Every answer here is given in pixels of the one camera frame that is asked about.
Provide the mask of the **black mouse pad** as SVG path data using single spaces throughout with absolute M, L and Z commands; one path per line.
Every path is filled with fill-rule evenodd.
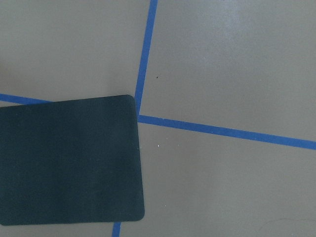
M 144 215 L 132 96 L 1 108 L 3 226 L 130 222 Z

